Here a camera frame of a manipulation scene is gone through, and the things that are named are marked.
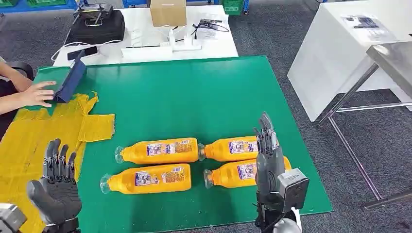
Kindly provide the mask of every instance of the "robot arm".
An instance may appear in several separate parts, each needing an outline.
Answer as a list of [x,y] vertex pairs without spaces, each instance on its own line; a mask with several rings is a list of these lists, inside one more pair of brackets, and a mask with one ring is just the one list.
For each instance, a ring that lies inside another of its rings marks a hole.
[[303,207],[309,179],[298,169],[285,171],[282,148],[264,112],[257,135],[257,212],[255,225],[263,233],[300,233],[292,210]]
[[[82,208],[74,179],[74,159],[66,163],[67,145],[59,153],[60,139],[51,141],[44,154],[43,175],[38,181],[29,181],[27,194],[40,212],[47,233],[79,233],[76,216]],[[0,204],[0,232],[15,233],[27,220],[15,205]]]

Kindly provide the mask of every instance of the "floor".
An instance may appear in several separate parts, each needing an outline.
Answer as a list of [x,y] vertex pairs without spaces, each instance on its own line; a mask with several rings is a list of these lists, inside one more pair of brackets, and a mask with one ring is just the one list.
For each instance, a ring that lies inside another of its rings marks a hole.
[[[328,123],[318,127],[309,121],[287,78],[315,15],[316,8],[308,1],[256,0],[250,4],[249,15],[229,18],[239,56],[268,57],[332,202],[332,213],[303,216],[303,230],[411,233],[411,200],[367,212],[361,209],[364,201],[373,200],[371,191],[332,127]],[[72,20],[70,11],[8,14],[0,20],[0,54],[6,60],[26,61],[34,67],[50,66],[50,57],[61,47]],[[396,101],[389,90],[379,90],[357,93],[348,106]],[[412,187],[412,114],[406,108],[338,114],[335,120],[383,196]],[[259,230],[244,223],[186,232]]]

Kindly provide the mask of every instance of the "black bag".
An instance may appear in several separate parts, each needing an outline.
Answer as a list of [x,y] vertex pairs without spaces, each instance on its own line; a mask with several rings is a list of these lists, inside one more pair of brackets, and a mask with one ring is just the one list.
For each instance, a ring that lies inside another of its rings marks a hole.
[[72,25],[66,44],[83,42],[91,45],[102,44],[111,40],[123,40],[124,17],[121,11],[114,10],[110,18],[103,20],[101,26],[86,26],[84,19],[77,19]]

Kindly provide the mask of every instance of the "green table surface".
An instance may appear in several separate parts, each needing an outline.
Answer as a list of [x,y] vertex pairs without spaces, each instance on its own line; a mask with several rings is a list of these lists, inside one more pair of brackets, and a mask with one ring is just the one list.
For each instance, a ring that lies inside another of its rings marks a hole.
[[[40,69],[37,81],[67,74],[67,67]],[[319,175],[264,56],[88,66],[77,93],[96,91],[91,114],[115,114],[111,140],[87,143],[79,193],[84,233],[160,232],[253,221],[256,186],[206,189],[203,170],[223,163],[190,164],[192,188],[185,192],[103,194],[100,178],[133,163],[117,164],[117,146],[138,141],[196,137],[209,144],[220,138],[254,135],[266,111],[292,167],[310,178],[301,214],[332,211]]]

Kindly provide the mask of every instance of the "orange juice bottle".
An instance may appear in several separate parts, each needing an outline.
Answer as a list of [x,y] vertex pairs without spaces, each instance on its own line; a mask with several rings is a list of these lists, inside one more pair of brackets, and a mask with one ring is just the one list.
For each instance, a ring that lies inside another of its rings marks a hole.
[[103,193],[144,194],[185,191],[191,188],[189,164],[168,164],[130,168],[100,179]]
[[255,159],[258,155],[256,136],[219,139],[205,146],[206,158],[221,162]]
[[[291,170],[288,158],[283,156],[286,170]],[[237,188],[256,185],[256,159],[227,163],[220,168],[210,171],[205,169],[203,177],[206,188],[221,185],[226,188]]]
[[197,139],[193,137],[159,141],[138,142],[131,147],[117,147],[116,162],[130,161],[135,164],[192,163],[203,160]]

